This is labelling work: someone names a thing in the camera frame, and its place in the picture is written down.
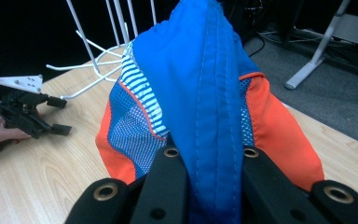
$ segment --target white wire rack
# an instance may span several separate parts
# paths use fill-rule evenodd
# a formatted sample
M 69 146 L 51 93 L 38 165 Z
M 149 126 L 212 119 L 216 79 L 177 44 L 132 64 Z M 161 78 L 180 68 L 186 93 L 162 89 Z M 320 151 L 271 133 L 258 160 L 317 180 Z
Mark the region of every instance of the white wire rack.
M 91 63 L 86 63 L 86 64 L 81 64 L 81 65 L 70 65 L 70 66 L 64 66 L 64 67 L 57 67 L 57 66 L 53 66 L 50 64 L 46 64 L 47 68 L 56 70 L 56 71 L 66 71 L 66 70 L 73 70 L 73 69 L 79 69 L 79 68 L 88 68 L 88 67 L 92 67 L 94 69 L 94 73 L 97 75 L 97 79 L 93 82 L 91 82 L 88 86 L 86 86 L 85 88 L 83 88 L 82 90 L 75 92 L 71 95 L 63 95 L 61 96 L 61 99 L 73 99 L 75 97 L 77 97 L 78 95 L 82 94 L 83 92 L 89 90 L 90 88 L 94 87 L 95 85 L 97 85 L 98 83 L 100 83 L 103 80 L 106 81 L 113 81 L 115 82 L 115 79 L 109 78 L 112 74 L 114 74 L 116 71 L 118 71 L 119 69 L 121 69 L 121 54 L 117 54 L 115 52 L 113 52 L 114 49 L 118 49 L 121 48 L 125 45 L 127 45 L 130 42 L 130 38 L 129 38 L 129 34 L 128 34 L 128 29 L 127 29 L 127 23 L 124 21 L 124 17 L 123 17 L 123 13 L 121 10 L 121 5 L 119 3 L 119 0 L 113 0 L 113 3 L 115 5 L 115 10 L 117 13 L 117 18 L 118 18 L 118 23 L 120 25 L 120 31 L 122 34 L 122 37 L 124 39 L 124 44 L 120 44 L 119 39 L 118 39 L 118 34 L 117 34 L 117 27 L 115 25 L 115 21 L 114 21 L 114 17 L 113 17 L 113 11 L 110 5 L 110 1 L 111 0 L 105 0 L 106 2 L 106 9 L 109 13 L 109 19 L 110 22 L 112 24 L 112 29 L 113 29 L 113 33 L 115 35 L 115 40 L 117 45 L 110 48 L 110 49 L 104 49 L 102 47 L 100 47 L 99 45 L 95 44 L 94 42 L 88 40 L 86 38 L 86 35 L 83 32 L 83 29 L 81 27 L 80 21 L 76 15 L 76 11 L 74 9 L 74 6 L 72 5 L 72 1 L 71 0 L 66 0 L 66 3 L 68 4 L 69 9 L 71 10 L 72 13 L 72 17 L 75 20 L 76 23 L 76 33 L 79 35 L 79 37 L 83 40 L 84 46 L 86 47 L 87 53 L 89 54 L 89 58 L 91 60 Z M 127 0 L 127 4 L 129 7 L 129 11 L 130 11 L 130 16 L 131 16 L 131 24 L 132 24 L 132 29 L 133 29 L 133 33 L 134 36 L 136 37 L 138 35 L 138 29 L 136 26 L 136 21 L 135 21 L 135 15 L 133 13 L 133 7 L 132 7 L 132 2 L 131 0 Z M 151 13 L 153 15 L 153 23 L 156 24 L 157 20 L 156 20 L 156 10 L 155 10 L 155 5 L 154 5 L 154 0 L 150 0 L 150 5 L 151 5 Z M 94 57 L 94 55 L 91 52 L 90 46 L 93 46 L 96 49 L 99 49 L 102 53 L 97 56 Z M 112 56 L 114 56 L 114 58 L 117 58 L 116 60 L 113 61 L 109 61 L 109 62 L 100 62 L 101 58 L 106 55 L 106 54 L 110 54 Z M 108 65 L 108 64 L 118 64 L 118 67 L 114 68 L 113 70 L 108 71 L 105 74 L 101 74 L 101 70 L 100 70 L 100 66 L 104 66 L 104 65 Z

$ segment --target table top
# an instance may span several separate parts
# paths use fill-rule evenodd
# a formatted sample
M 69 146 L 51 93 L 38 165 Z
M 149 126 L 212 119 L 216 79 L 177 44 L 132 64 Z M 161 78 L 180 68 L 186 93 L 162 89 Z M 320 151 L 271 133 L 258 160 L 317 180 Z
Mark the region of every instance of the table top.
M 101 73 L 115 66 L 103 66 Z M 118 77 L 118 72 L 111 77 Z M 97 78 L 92 68 L 72 70 L 46 82 L 42 92 L 72 94 Z M 47 123 L 73 128 L 68 136 L 27 139 L 0 153 L 0 223 L 63 223 L 83 191 L 94 181 L 109 177 L 95 136 L 113 85 L 103 81 L 68 100 L 64 109 L 38 106 Z M 326 179 L 358 192 L 358 141 L 288 109 L 320 156 Z

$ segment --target metal grommet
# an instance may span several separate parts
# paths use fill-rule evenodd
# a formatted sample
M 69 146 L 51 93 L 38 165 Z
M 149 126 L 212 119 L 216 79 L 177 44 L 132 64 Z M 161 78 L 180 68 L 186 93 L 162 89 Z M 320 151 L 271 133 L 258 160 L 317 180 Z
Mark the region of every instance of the metal grommet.
M 244 150 L 243 150 L 243 155 L 245 157 L 249 157 L 249 158 L 256 158 L 258 157 L 258 152 L 252 148 L 248 148 L 246 147 Z
M 97 201 L 107 201 L 116 196 L 118 192 L 117 185 L 115 183 L 108 183 L 98 187 L 94 190 L 94 199 Z
M 324 193 L 332 200 L 339 203 L 353 203 L 354 199 L 345 189 L 338 187 L 326 186 L 324 187 Z
M 164 155 L 166 157 L 177 157 L 179 156 L 179 151 L 176 147 L 170 147 L 164 150 Z

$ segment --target blue fabric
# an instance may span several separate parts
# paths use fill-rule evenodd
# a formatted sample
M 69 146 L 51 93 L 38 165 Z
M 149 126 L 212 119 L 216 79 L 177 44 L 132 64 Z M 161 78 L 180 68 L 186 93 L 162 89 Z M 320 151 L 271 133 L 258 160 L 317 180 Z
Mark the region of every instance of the blue fabric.
M 239 76 L 258 68 L 214 0 L 182 0 L 133 41 L 190 178 L 190 223 L 241 222 Z

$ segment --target desk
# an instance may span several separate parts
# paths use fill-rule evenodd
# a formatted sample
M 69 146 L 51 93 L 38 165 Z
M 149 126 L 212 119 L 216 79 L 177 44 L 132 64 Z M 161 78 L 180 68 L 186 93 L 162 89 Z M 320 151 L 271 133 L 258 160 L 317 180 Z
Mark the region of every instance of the desk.
M 42 92 L 72 94 L 95 79 L 91 68 L 74 70 L 45 83 Z M 63 223 L 86 187 L 109 176 L 94 138 L 112 87 L 102 82 L 62 110 L 40 105 L 48 123 L 71 125 L 70 134 L 28 139 L 0 153 L 0 223 Z M 358 142 L 289 110 L 321 157 L 326 178 L 358 191 Z

